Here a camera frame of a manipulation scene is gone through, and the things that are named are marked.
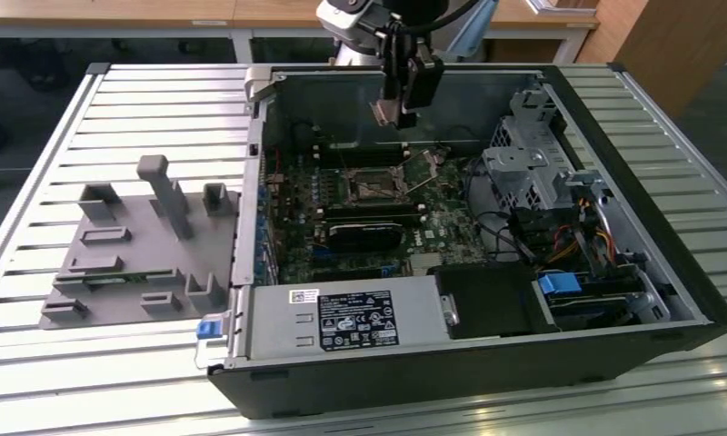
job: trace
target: table leg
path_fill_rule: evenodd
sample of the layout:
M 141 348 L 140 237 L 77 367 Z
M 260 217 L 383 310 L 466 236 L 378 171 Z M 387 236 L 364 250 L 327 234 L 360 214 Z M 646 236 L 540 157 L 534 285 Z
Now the table leg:
M 555 64 L 572 64 L 587 39 L 588 29 L 575 29 L 568 37 L 562 40 L 560 48 L 555 54 Z
M 251 29 L 235 29 L 231 31 L 231 43 L 233 44 L 233 55 L 237 58 L 237 64 L 253 63 L 251 39 L 253 39 L 253 31 Z

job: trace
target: power supply label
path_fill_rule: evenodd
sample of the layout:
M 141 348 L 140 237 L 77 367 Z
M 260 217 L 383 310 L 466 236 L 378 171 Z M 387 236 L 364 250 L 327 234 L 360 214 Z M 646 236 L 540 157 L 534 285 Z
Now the power supply label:
M 390 291 L 319 295 L 317 313 L 324 351 L 399 345 Z

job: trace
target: slotted metal surface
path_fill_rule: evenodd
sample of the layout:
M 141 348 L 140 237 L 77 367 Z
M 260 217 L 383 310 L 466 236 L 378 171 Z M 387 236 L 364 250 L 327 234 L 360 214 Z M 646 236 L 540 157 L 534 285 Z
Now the slotted metal surface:
M 655 121 L 634 84 L 600 66 L 563 72 L 727 298 L 723 181 Z M 0 434 L 725 434 L 727 335 L 604 383 L 249 421 L 195 367 L 195 321 L 38 331 L 84 183 L 116 181 L 119 194 L 145 194 L 136 162 L 160 152 L 187 192 L 211 181 L 241 186 L 243 77 L 241 66 L 213 64 L 116 65 L 86 77 L 8 216 L 14 225 L 0 230 Z

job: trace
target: blue latch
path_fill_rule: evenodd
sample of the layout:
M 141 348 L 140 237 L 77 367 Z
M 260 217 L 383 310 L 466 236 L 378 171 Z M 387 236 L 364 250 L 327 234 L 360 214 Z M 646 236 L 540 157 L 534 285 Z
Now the blue latch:
M 544 274 L 544 276 L 538 279 L 538 284 L 542 287 L 544 295 L 550 293 L 582 292 L 579 280 L 572 272 Z
M 223 320 L 201 320 L 196 326 L 196 339 L 223 338 Z

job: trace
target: motherboard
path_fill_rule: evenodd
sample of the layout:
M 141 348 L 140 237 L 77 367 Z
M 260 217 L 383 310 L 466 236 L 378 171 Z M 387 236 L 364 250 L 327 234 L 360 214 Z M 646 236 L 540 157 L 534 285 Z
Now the motherboard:
M 264 163 L 257 282 L 426 275 L 490 257 L 463 196 L 470 159 L 440 144 L 333 144 Z

